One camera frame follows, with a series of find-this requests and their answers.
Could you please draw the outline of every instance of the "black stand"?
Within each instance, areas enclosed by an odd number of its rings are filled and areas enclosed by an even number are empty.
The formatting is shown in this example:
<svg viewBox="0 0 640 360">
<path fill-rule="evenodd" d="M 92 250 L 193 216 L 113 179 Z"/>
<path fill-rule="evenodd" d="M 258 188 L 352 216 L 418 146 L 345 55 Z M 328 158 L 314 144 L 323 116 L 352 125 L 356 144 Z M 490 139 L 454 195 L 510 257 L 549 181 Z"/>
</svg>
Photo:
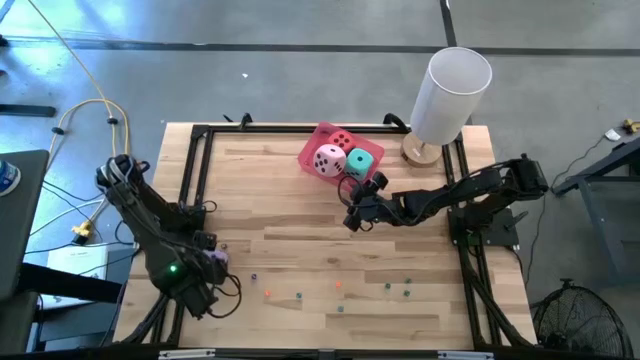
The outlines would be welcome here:
<svg viewBox="0 0 640 360">
<path fill-rule="evenodd" d="M 605 284 L 593 284 L 595 287 L 640 281 L 640 272 L 634 268 L 633 260 L 627 259 L 625 250 L 625 244 L 638 244 L 633 214 L 639 204 L 639 163 L 640 138 L 617 146 L 609 155 L 553 188 L 556 196 L 580 189 L 602 253 L 609 260 L 609 279 Z M 635 172 L 634 176 L 604 176 L 625 165 L 629 165 L 630 173 Z"/>
<path fill-rule="evenodd" d="M 2 35 L 0 35 L 0 46 L 9 46 L 9 42 Z M 0 104 L 0 115 L 54 117 L 56 108 L 53 106 Z"/>
</svg>

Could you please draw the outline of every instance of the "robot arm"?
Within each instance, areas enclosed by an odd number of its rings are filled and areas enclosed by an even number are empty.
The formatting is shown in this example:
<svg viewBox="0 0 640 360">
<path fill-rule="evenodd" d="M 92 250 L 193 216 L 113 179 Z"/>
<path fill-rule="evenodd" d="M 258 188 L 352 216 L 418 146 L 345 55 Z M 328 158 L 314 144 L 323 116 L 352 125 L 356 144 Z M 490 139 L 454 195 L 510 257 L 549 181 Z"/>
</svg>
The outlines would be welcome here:
<svg viewBox="0 0 640 360">
<path fill-rule="evenodd" d="M 147 169 L 119 155 L 97 169 L 96 183 L 144 251 L 153 285 L 199 319 L 217 301 L 207 284 L 224 282 L 227 259 L 204 252 L 216 247 L 216 235 L 200 231 L 205 209 L 167 203 L 144 181 Z"/>
<path fill-rule="evenodd" d="M 500 171 L 507 169 L 504 176 Z M 343 224 L 357 231 L 362 222 L 386 222 L 393 226 L 415 226 L 435 215 L 438 210 L 468 201 L 462 215 L 462 223 L 470 231 L 491 225 L 493 216 L 514 201 L 535 200 L 549 189 L 537 161 L 527 158 L 514 159 L 482 168 L 463 177 L 453 185 L 436 190 L 412 190 L 397 192 L 391 199 L 378 195 L 388 183 L 381 172 L 351 192 L 351 204 Z M 471 202 L 487 195 L 484 200 Z"/>
</svg>

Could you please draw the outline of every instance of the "pink tray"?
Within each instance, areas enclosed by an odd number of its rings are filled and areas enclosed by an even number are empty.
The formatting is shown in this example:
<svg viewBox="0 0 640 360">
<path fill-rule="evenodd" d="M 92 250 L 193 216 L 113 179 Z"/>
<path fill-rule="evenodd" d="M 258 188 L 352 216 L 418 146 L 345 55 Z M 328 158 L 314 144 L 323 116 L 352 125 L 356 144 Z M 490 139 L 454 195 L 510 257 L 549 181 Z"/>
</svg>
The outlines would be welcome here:
<svg viewBox="0 0 640 360">
<path fill-rule="evenodd" d="M 318 172 L 313 168 L 312 164 L 313 164 L 313 155 L 316 153 L 316 150 L 318 150 L 320 146 L 324 144 L 328 144 L 329 137 L 336 131 L 340 131 L 340 130 L 343 130 L 343 129 L 337 126 L 331 125 L 327 122 L 318 124 L 318 127 L 315 129 L 315 131 L 311 135 L 311 138 L 309 138 L 309 141 L 307 141 L 307 144 L 304 146 L 304 148 L 300 152 L 300 155 L 298 155 L 298 163 L 300 163 L 300 167 L 302 167 L 304 171 L 308 172 L 311 175 L 317 176 L 324 181 L 328 181 L 336 186 L 338 185 L 338 182 L 340 182 L 340 180 L 343 177 L 345 177 L 344 173 L 340 173 L 339 175 L 336 175 L 334 177 L 322 176 L 318 174 Z M 369 154 L 371 154 L 371 156 L 373 156 L 373 165 L 369 169 L 369 172 L 367 172 L 367 177 L 365 178 L 365 180 L 368 180 L 376 172 L 376 169 L 378 169 L 378 165 L 380 165 L 380 160 L 382 160 L 382 157 L 384 156 L 384 148 L 380 145 L 376 145 L 372 143 L 371 141 L 363 138 L 362 136 L 358 136 L 356 134 L 351 134 L 351 136 L 353 136 L 353 140 L 356 142 L 357 148 L 363 149 Z M 346 180 L 345 182 L 349 183 L 348 185 L 353 185 L 351 184 L 352 180 Z"/>
</svg>

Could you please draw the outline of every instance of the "wooden lamp base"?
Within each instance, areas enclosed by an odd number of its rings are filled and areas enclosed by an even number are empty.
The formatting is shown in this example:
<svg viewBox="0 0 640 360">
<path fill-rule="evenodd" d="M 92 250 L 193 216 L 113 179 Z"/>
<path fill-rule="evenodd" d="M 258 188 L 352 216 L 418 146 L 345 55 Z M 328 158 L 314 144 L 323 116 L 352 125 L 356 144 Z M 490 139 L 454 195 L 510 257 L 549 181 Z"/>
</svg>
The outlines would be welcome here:
<svg viewBox="0 0 640 360">
<path fill-rule="evenodd" d="M 442 155 L 442 147 L 423 143 L 413 133 L 402 140 L 402 157 L 413 167 L 433 165 Z"/>
</svg>

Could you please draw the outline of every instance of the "lamp shade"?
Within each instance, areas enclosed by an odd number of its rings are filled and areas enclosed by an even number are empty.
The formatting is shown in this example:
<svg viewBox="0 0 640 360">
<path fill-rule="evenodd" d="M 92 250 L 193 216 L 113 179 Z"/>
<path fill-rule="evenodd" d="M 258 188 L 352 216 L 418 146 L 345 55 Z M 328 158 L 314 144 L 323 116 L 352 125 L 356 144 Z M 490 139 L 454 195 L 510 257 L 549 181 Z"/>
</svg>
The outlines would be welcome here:
<svg viewBox="0 0 640 360">
<path fill-rule="evenodd" d="M 461 47 L 431 57 L 411 113 L 412 132 L 421 141 L 445 145 L 453 141 L 491 83 L 489 62 Z"/>
</svg>

